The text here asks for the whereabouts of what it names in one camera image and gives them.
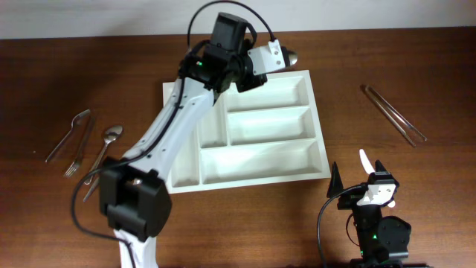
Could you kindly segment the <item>large steel spoon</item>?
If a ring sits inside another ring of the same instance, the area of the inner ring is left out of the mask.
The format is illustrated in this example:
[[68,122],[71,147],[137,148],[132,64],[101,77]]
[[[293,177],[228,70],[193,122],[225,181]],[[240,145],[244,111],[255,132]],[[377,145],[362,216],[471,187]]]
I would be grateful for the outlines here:
[[291,67],[295,65],[298,61],[298,55],[294,51],[290,51],[286,47],[282,49],[283,59],[286,67]]
[[114,126],[111,126],[110,128],[108,128],[102,135],[103,137],[103,147],[100,151],[100,153],[98,154],[94,164],[92,165],[91,169],[90,169],[90,172],[92,172],[93,170],[97,169],[99,164],[101,163],[104,155],[106,154],[106,151],[108,149],[108,146],[116,141],[118,138],[120,138],[120,136],[122,135],[123,133],[123,126],[122,125],[114,125]]

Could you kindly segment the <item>steel fork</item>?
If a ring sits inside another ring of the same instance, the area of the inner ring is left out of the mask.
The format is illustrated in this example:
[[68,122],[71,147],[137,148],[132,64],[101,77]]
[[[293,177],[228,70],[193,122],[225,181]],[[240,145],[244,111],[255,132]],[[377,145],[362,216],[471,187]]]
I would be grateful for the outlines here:
[[88,115],[91,114],[90,109],[86,109],[77,115],[73,117],[71,120],[71,127],[70,130],[63,136],[63,138],[60,140],[60,142],[55,146],[55,148],[48,154],[48,156],[45,159],[45,163],[50,162],[55,155],[60,151],[62,146],[69,140],[69,138],[72,136],[73,132],[76,130],[76,128],[81,125],[81,121],[86,118]]
[[68,167],[66,172],[63,174],[65,178],[72,177],[79,170],[81,164],[83,163],[85,148],[86,148],[86,145],[88,144],[92,130],[94,129],[95,121],[96,121],[95,117],[91,116],[86,126],[86,130],[83,133],[79,147],[77,148],[77,154],[74,158],[74,161],[71,163],[71,165]]

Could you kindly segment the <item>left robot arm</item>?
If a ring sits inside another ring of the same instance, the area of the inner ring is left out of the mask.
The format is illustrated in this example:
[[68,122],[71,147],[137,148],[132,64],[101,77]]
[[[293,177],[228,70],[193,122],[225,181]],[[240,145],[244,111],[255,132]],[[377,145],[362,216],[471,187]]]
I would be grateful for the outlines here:
[[257,39],[243,18],[220,13],[210,39],[186,53],[172,94],[141,140],[98,174],[100,212],[120,247],[122,267],[156,267],[156,238],[172,209],[165,179],[197,123],[232,83],[248,91],[267,81]]

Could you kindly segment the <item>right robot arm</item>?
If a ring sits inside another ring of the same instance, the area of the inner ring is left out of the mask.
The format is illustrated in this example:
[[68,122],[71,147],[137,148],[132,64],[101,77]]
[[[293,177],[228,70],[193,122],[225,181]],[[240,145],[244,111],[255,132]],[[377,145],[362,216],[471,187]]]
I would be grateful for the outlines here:
[[382,215],[382,208],[394,201],[398,181],[380,161],[366,182],[345,189],[338,166],[331,167],[327,197],[337,197],[339,210],[351,210],[361,257],[350,267],[402,267],[409,256],[411,225],[399,217]]

